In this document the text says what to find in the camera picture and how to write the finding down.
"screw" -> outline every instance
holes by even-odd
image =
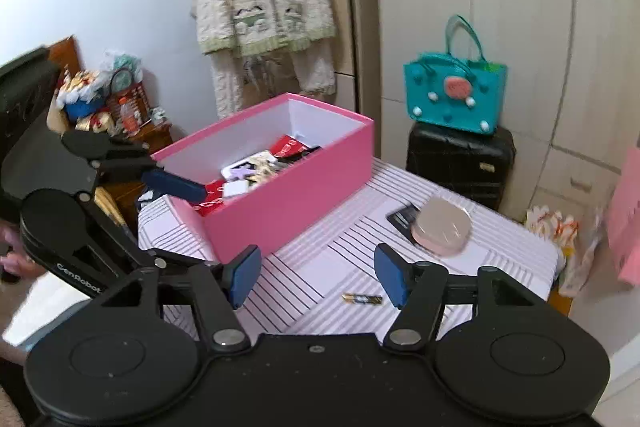
[[[389,340],[398,346],[413,346],[420,342],[422,337],[415,330],[395,330],[389,335]]]
[[[235,346],[244,341],[244,333],[239,330],[220,330],[213,334],[213,341],[220,346]]]

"pink box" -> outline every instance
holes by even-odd
[[[322,147],[218,210],[201,217],[175,200],[180,217],[205,233],[228,263],[247,245],[269,255],[349,198],[371,177],[373,121],[296,94],[283,94],[225,118],[156,153],[167,172],[207,184],[220,169],[269,148],[283,134]]]
[[[607,211],[609,249],[620,280],[640,284],[640,149],[626,155]]]

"teal tote bag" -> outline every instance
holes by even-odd
[[[451,54],[457,28],[467,32],[478,48],[477,60]],[[476,32],[460,15],[445,29],[446,52],[424,53],[404,65],[406,109],[414,120],[479,134],[493,134],[502,110],[507,66],[484,58]]]

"drawer handle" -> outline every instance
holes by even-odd
[[[577,188],[578,190],[581,190],[585,194],[591,194],[591,189],[593,188],[593,184],[578,182],[573,178],[569,178],[569,182],[571,183],[571,186],[573,188]]]

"black card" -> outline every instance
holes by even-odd
[[[404,235],[412,245],[418,245],[414,236],[411,235],[411,225],[414,223],[415,218],[418,217],[420,210],[414,204],[408,204],[396,210],[392,214],[386,216],[386,220],[390,222],[398,232]]]

